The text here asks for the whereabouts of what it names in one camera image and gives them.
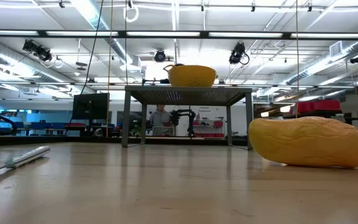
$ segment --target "person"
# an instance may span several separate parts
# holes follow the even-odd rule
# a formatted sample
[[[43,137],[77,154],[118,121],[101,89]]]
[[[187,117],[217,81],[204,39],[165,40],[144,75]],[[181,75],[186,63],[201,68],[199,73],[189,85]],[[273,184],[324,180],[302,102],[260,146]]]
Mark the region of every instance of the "person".
[[[149,121],[152,126],[156,127],[153,129],[154,136],[169,134],[171,131],[171,128],[160,128],[170,126],[167,123],[171,122],[171,114],[165,110],[165,105],[157,105],[157,109],[150,115]]]

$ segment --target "ceiling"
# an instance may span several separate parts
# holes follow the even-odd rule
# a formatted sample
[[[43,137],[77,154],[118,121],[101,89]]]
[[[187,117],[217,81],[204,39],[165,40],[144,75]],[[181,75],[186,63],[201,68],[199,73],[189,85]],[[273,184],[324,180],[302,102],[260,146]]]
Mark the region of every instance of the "ceiling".
[[[173,0],[145,0],[133,1],[139,6],[139,18],[134,22],[126,22],[123,16],[125,1],[104,1],[102,15],[107,24],[111,20],[113,30],[172,30],[172,2]],[[176,30],[229,30],[229,31],[295,31],[296,17],[293,8],[295,0],[255,0],[255,12],[250,11],[253,1],[247,0],[205,0],[204,5],[211,10],[201,12],[202,1],[176,0],[177,10]],[[0,8],[0,29],[27,30],[91,30],[91,26],[71,6],[70,1],[64,1],[66,8],[57,6],[59,1],[53,0],[0,0],[0,6],[54,6],[33,9]],[[299,7],[307,9],[309,1],[299,0]],[[335,7],[323,12],[330,5]],[[298,14],[298,30],[308,32],[358,32],[358,0],[313,0],[311,12],[300,11]],[[134,16],[134,10],[128,11],[128,17]],[[25,38],[0,37],[0,44],[14,50],[24,57]],[[86,71],[78,72],[77,61],[89,63],[90,50],[93,39],[82,39],[78,49],[78,39],[34,38],[34,41],[51,49],[51,52],[63,60],[61,68],[51,67],[54,71],[76,81],[84,82]],[[217,40],[217,39],[179,39],[175,60],[175,42],[173,39],[120,39],[119,42],[130,55],[140,57],[142,66],[146,69],[146,78],[167,78],[164,72],[150,74],[147,67],[162,68],[169,63],[183,63],[185,65],[198,64],[212,67],[217,71],[219,79],[226,83],[278,83],[277,76],[286,77],[297,69],[297,43],[295,41],[277,40]],[[240,67],[229,64],[229,56],[237,42],[243,42],[250,55],[250,64]],[[329,46],[336,41],[299,41],[300,67],[329,52]],[[171,62],[157,64],[152,60],[156,50],[164,50],[172,58]],[[94,57],[89,68],[89,77],[97,82],[106,82],[110,74],[113,82],[141,82],[140,72],[123,72],[119,67],[117,57],[110,61],[110,48],[103,39],[96,41]],[[326,79],[343,71],[341,65],[338,70],[322,71],[317,75]],[[317,84],[315,79],[309,79],[310,84]],[[103,86],[93,87],[94,90],[105,89]]]

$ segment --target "shelf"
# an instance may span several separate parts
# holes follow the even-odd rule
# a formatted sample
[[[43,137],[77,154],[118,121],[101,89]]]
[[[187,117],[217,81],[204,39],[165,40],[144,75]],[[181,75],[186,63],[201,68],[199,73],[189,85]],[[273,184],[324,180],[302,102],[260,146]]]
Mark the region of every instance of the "shelf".
[[[231,106],[251,94],[251,88],[125,86],[146,105]]]

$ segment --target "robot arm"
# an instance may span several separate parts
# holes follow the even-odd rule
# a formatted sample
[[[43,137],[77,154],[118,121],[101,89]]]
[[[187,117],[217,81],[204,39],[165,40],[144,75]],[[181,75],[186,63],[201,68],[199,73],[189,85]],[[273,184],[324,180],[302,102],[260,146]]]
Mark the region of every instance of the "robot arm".
[[[176,127],[179,124],[179,118],[181,116],[188,116],[189,117],[189,127],[187,129],[189,137],[194,135],[194,128],[193,128],[193,121],[196,117],[196,113],[192,110],[173,110],[171,111],[171,122]]]

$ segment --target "desk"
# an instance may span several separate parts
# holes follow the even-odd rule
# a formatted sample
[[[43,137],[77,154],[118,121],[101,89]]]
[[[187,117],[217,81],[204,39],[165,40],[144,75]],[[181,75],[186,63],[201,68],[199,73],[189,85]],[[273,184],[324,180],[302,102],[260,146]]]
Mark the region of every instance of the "desk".
[[[128,147],[129,112],[131,97],[142,104],[142,137],[145,142],[147,105],[225,106],[227,113],[227,144],[232,146],[231,106],[246,98],[247,130],[253,120],[251,88],[225,87],[172,87],[172,86],[125,86],[124,122],[122,124],[122,146]]]

